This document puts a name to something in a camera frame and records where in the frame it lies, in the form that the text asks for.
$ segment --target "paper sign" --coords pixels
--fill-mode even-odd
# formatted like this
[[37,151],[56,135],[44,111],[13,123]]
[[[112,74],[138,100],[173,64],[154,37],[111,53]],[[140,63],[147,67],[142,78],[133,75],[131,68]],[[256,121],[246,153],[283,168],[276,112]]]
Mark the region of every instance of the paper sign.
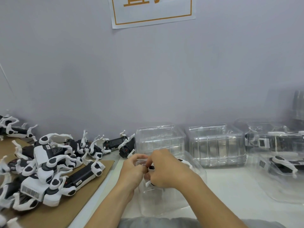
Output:
[[112,28],[195,19],[195,0],[109,0]]

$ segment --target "hand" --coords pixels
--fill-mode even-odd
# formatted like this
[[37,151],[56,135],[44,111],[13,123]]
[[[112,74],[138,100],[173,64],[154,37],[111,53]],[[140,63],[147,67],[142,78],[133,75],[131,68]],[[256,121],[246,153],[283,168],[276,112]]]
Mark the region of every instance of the hand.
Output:
[[167,149],[153,151],[146,162],[146,167],[149,168],[152,163],[154,163],[154,171],[146,173],[144,178],[151,180],[157,187],[177,189],[184,180],[195,174]]
[[147,168],[142,165],[135,166],[137,159],[148,158],[145,154],[134,154],[124,161],[120,170],[120,175],[116,183],[117,187],[121,187],[125,192],[129,193],[129,200],[134,195],[134,190],[139,186],[143,179],[143,175],[148,172]]

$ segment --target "person's right hand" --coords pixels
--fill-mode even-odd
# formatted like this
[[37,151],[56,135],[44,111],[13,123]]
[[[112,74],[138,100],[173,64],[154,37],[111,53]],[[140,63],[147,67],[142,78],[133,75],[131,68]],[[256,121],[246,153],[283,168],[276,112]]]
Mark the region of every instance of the person's right hand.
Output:
[[154,171],[146,173],[144,178],[151,180],[157,187],[177,189],[189,177],[197,175],[167,149],[153,151],[146,162],[146,167],[149,168],[152,163]]

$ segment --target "orange border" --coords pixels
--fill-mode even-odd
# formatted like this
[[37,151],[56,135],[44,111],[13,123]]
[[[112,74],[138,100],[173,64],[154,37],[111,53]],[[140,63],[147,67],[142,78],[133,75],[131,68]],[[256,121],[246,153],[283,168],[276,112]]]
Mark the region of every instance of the orange border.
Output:
[[191,0],[191,7],[190,7],[190,14],[188,15],[181,15],[181,16],[175,16],[175,17],[168,17],[168,18],[157,18],[157,19],[150,19],[150,20],[143,20],[143,21],[137,21],[137,22],[126,22],[126,23],[116,23],[116,15],[115,15],[115,8],[114,8],[114,1],[112,0],[113,5],[113,11],[114,11],[114,19],[115,19],[115,25],[125,25],[125,24],[131,24],[131,23],[139,23],[139,22],[150,22],[155,20],[163,20],[163,19],[170,19],[170,18],[180,18],[180,17],[187,17],[192,16],[192,0]]

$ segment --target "person's left hand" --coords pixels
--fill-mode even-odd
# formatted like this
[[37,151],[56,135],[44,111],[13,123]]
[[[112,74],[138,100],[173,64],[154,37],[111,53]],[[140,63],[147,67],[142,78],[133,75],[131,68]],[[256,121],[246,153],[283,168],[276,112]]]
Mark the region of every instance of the person's left hand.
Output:
[[141,183],[144,174],[148,172],[148,169],[143,165],[135,166],[137,159],[144,158],[148,158],[148,155],[136,153],[125,160],[121,168],[116,186],[124,188],[130,194],[129,200],[132,199],[134,190]]

